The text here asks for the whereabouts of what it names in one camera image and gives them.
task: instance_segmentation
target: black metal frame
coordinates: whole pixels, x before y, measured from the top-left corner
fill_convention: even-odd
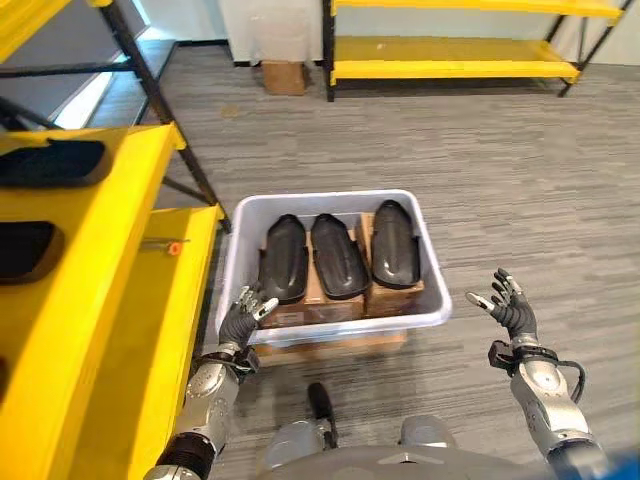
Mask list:
[[[336,98],[336,86],[331,85],[333,59],[336,47],[336,17],[333,15],[332,0],[322,0],[322,69],[327,90],[327,102]]]
[[[604,29],[604,31],[602,32],[598,40],[596,40],[596,42],[591,47],[591,50],[589,50],[589,53],[587,53],[586,57],[583,57],[583,53],[584,53],[584,45],[585,45],[585,34],[587,31],[587,18],[582,19],[582,22],[580,23],[580,38],[578,41],[578,58],[577,58],[577,61],[575,62],[575,66],[579,72],[578,77],[573,82],[568,82],[565,79],[562,79],[565,86],[560,91],[560,93],[558,93],[558,97],[564,97],[567,95],[567,93],[569,93],[569,90],[571,90],[571,87],[573,87],[578,81],[578,79],[580,78],[580,76],[582,76],[582,72],[584,72],[584,70],[589,66],[589,64],[591,63],[591,60],[593,60],[593,57],[596,55],[596,53],[598,53],[598,50],[600,50],[602,45],[604,45],[604,42],[607,40],[609,35],[611,35],[611,32],[613,32],[613,29],[616,27],[616,25],[620,23],[620,21],[625,16],[629,8],[631,8],[631,5],[633,5],[633,2],[634,0],[624,1],[622,6],[620,7],[621,12],[618,18],[616,18],[613,22],[607,25],[607,27]],[[562,23],[564,22],[565,18],[566,18],[565,15],[558,15],[553,25],[551,26],[551,30],[549,30],[549,33],[545,38],[547,42],[551,43],[553,41],[554,37],[558,33],[558,30],[562,26]]]
[[[332,14],[332,1],[333,0],[322,0],[322,58],[328,102],[333,102],[335,100],[336,92],[336,85],[331,85],[335,55],[335,16]],[[583,57],[583,53],[585,46],[585,35],[587,31],[587,18],[582,18],[582,22],[580,24],[580,38],[578,43],[578,58],[577,61],[574,62],[575,67],[578,69],[578,77],[575,78],[572,82],[561,78],[560,80],[564,82],[565,86],[558,93],[558,97],[564,97],[569,92],[571,87],[576,84],[576,82],[582,75],[582,72],[584,72],[584,70],[589,66],[595,54],[598,53],[598,50],[600,50],[604,42],[607,40],[607,37],[609,37],[616,25],[622,20],[627,11],[631,8],[633,2],[634,0],[624,0],[624,3],[620,7],[620,15],[604,29],[593,47],[591,47],[591,50],[589,50],[589,53],[586,57]],[[545,37],[546,42],[551,43],[553,41],[566,18],[567,15],[558,15],[556,17],[556,19],[553,21],[553,24],[551,25],[551,28],[549,29],[549,32]]]
[[[158,119],[162,124],[173,123],[180,136],[185,139],[185,134],[180,124],[178,123],[175,115],[169,107],[169,103],[160,90],[160,85],[156,78],[154,78],[149,66],[142,57],[140,50],[136,44],[136,41],[129,30],[127,22],[122,14],[122,10],[117,5],[115,0],[112,0],[108,5],[97,7],[103,20],[109,27],[111,35],[113,36],[118,48],[125,55],[126,60],[124,62],[117,63],[80,63],[71,65],[49,65],[43,67],[27,67],[27,68],[11,68],[0,69],[0,78],[22,78],[22,77],[34,77],[34,76],[48,76],[48,75],[67,75],[78,73],[101,73],[101,72],[133,72],[138,79],[140,86],[144,90],[144,93],[148,99],[149,105],[155,111]],[[29,122],[37,125],[44,126],[49,129],[59,129],[60,127],[49,119],[42,117],[28,109],[16,105],[7,99],[0,97],[0,123],[10,131],[13,130],[28,130],[27,125],[20,120],[20,117],[28,120]],[[198,186],[200,192],[193,190],[192,188],[183,185],[169,177],[164,177],[162,183],[170,188],[173,188],[179,192],[196,198],[209,205],[219,205],[224,213],[224,218],[221,220],[222,228],[225,232],[231,231],[231,221],[224,207],[218,201],[209,180],[207,179],[204,170],[200,166],[193,150],[186,143],[182,150],[178,151],[193,179]]]

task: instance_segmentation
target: white wall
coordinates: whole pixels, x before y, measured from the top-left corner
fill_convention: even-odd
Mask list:
[[[309,34],[312,59],[320,60],[322,58],[321,0],[290,1],[296,6],[303,2],[307,4],[310,12]],[[219,2],[234,60],[249,61],[252,48],[249,21],[252,0],[219,0]],[[595,62],[640,65],[639,5],[640,0],[616,28],[596,56]],[[554,15],[515,12],[342,8],[336,27],[340,35],[544,38],[554,18]],[[570,60],[575,59],[579,22],[578,18],[568,19],[554,42],[557,43],[560,53]],[[587,48],[596,40],[600,28],[605,25],[605,22],[599,19],[592,19],[589,22]]]
[[[167,38],[219,40],[227,38],[218,0],[137,0],[149,24]]]

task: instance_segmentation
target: black plastic shoe part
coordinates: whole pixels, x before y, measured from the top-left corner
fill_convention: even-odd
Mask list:
[[[346,300],[371,285],[369,269],[347,227],[333,215],[318,215],[311,228],[313,260],[324,293],[332,300]]]
[[[0,285],[35,282],[56,266],[64,234],[49,222],[0,222]]]
[[[258,281],[267,297],[287,305],[304,297],[308,270],[304,226],[295,215],[283,215],[269,228],[267,248],[260,251]]]
[[[376,283],[394,290],[420,281],[418,237],[411,217],[394,200],[385,200],[373,219],[372,273]]]
[[[84,187],[103,180],[112,161],[104,143],[48,140],[46,147],[25,147],[0,156],[0,187]]]

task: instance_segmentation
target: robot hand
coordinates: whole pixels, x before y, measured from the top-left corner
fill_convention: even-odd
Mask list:
[[[495,318],[507,329],[509,338],[515,343],[537,344],[536,317],[520,285],[509,272],[502,268],[498,268],[493,276],[498,282],[493,282],[491,286],[500,297],[492,295],[489,301],[473,292],[467,292],[467,300],[483,308]]]
[[[466,297],[509,332],[511,345],[494,341],[489,364],[511,377],[511,391],[522,407],[531,437],[562,478],[591,478],[606,471],[606,457],[577,406],[586,382],[584,368],[577,362],[558,360],[553,350],[538,343],[536,317],[522,289],[502,268],[494,277],[497,282],[492,286],[499,297],[493,295],[489,301],[472,292]],[[580,371],[571,395],[558,366]]]
[[[260,321],[277,306],[277,298],[266,300],[258,288],[243,287],[220,326],[220,345],[228,344],[243,350]]]

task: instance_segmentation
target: robotic arm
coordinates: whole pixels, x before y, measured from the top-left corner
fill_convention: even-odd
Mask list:
[[[556,473],[562,478],[601,476],[607,459],[577,405],[586,380],[584,369],[576,362],[559,361],[553,350],[540,345],[536,318],[516,280],[501,268],[494,277],[492,286],[499,296],[491,301],[467,293],[467,299],[505,327],[511,339],[510,344],[493,342],[489,363],[511,377],[511,391],[524,411],[529,433]],[[580,371],[571,395],[558,366]]]
[[[536,318],[513,276],[498,269],[493,288],[499,296],[487,300],[475,293],[467,299],[504,326],[511,342],[496,340],[489,351],[491,366],[506,370],[511,391],[522,407],[531,437],[561,478],[594,478],[606,473],[607,459],[577,406],[586,374],[576,362],[560,361],[540,345]],[[231,407],[244,377],[258,369],[258,358],[247,346],[259,322],[278,300],[265,301],[245,287],[220,328],[215,352],[198,360],[187,385],[185,404],[173,437],[145,480],[206,480],[225,446]],[[580,371],[569,394],[559,366]]]
[[[145,480],[206,480],[227,442],[229,415],[244,377],[259,368],[247,346],[260,321],[278,305],[244,287],[220,326],[218,348],[198,359],[174,434]]]

